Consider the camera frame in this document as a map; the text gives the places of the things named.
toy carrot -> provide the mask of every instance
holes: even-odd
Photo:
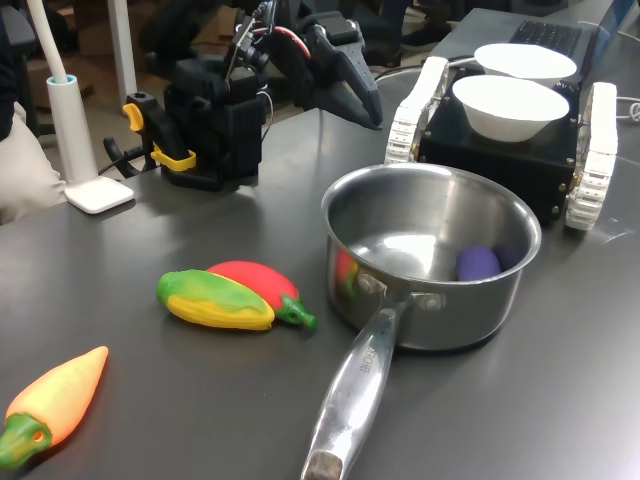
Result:
[[[0,468],[24,464],[67,438],[96,391],[109,350],[98,347],[49,370],[9,405],[0,437]]]
[[[258,294],[202,270],[165,273],[157,295],[175,316],[208,327],[269,330],[275,318]]]
[[[316,327],[316,317],[307,313],[298,289],[287,277],[265,265],[253,262],[224,262],[207,270],[250,288],[273,308],[276,317],[296,325]]]

stainless steel saucepan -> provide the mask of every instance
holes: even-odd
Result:
[[[480,343],[509,312],[540,225],[509,190],[426,164],[380,165],[334,183],[322,200],[329,298],[362,330],[326,394],[302,480],[344,479],[373,423],[393,348]],[[465,248],[493,249],[502,273],[456,281]]]

white pole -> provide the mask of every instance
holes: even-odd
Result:
[[[47,90],[64,174],[67,181],[73,184],[96,178],[98,171],[78,79],[73,75],[68,78],[67,83],[58,83],[53,77],[49,78]]]
[[[113,52],[118,73],[118,92],[120,104],[126,103],[127,95],[138,91],[136,85],[136,69],[133,63],[133,48],[131,46],[131,31],[129,29],[129,12],[127,0],[108,0],[109,23]]]
[[[47,63],[49,64],[53,78],[55,78],[56,83],[67,83],[67,73],[64,70],[62,58],[60,58],[60,54],[56,48],[56,42],[53,41],[53,35],[49,28],[49,22],[47,22],[47,14],[44,11],[42,0],[27,0],[27,3],[29,4],[33,24],[36,27],[38,40],[40,40],[42,51],[47,58]]]

toy corn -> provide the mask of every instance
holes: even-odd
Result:
[[[157,295],[175,316],[208,327],[268,330],[275,318],[260,295],[201,270],[166,273],[158,283]]]

saucepan rim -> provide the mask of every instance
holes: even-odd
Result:
[[[531,232],[531,246],[529,248],[529,251],[527,252],[525,257],[522,260],[520,260],[520,262],[518,262],[518,264],[515,265],[514,267],[510,268],[509,270],[505,270],[504,272],[501,272],[498,275],[494,275],[488,278],[483,278],[481,280],[472,280],[472,281],[425,280],[422,278],[412,277],[409,275],[397,275],[395,273],[390,273],[385,271],[384,269],[381,269],[375,263],[372,263],[369,260],[355,253],[352,249],[350,249],[344,243],[342,243],[342,241],[337,237],[337,235],[333,231],[333,228],[331,228],[331,224],[329,222],[329,205],[331,204],[331,200],[337,195],[337,193],[341,189],[345,188],[345,186],[349,184],[353,179],[369,174],[372,171],[384,170],[384,169],[420,170],[420,171],[428,171],[437,175],[446,175],[446,176],[458,175],[473,181],[483,183],[497,190],[499,193],[504,195],[508,200],[512,201],[514,205],[516,205],[517,208],[522,212],[522,216],[527,220],[527,224]],[[482,283],[495,282],[496,280],[500,280],[501,278],[508,277],[522,270],[536,256],[536,254],[538,253],[538,250],[540,250],[540,244],[542,241],[542,230],[540,228],[540,222],[538,222],[537,217],[531,211],[529,206],[526,203],[524,203],[524,201],[520,197],[518,197],[515,193],[503,187],[499,183],[496,183],[493,180],[489,180],[488,178],[482,177],[480,175],[476,175],[475,173],[467,172],[465,170],[460,170],[458,168],[445,167],[442,165],[433,165],[433,164],[426,164],[426,163],[395,163],[395,164],[374,165],[371,167],[365,167],[359,170],[355,170],[336,180],[327,189],[324,196],[322,197],[320,209],[322,211],[322,216],[324,217],[323,221],[324,221],[325,227],[331,239],[335,241],[349,255],[358,259],[358,262],[360,262],[363,265],[366,265],[371,270],[380,272],[384,275],[388,275],[393,278],[397,278],[397,279],[405,280],[409,282],[422,283],[425,285],[464,286],[464,285],[478,285]]]

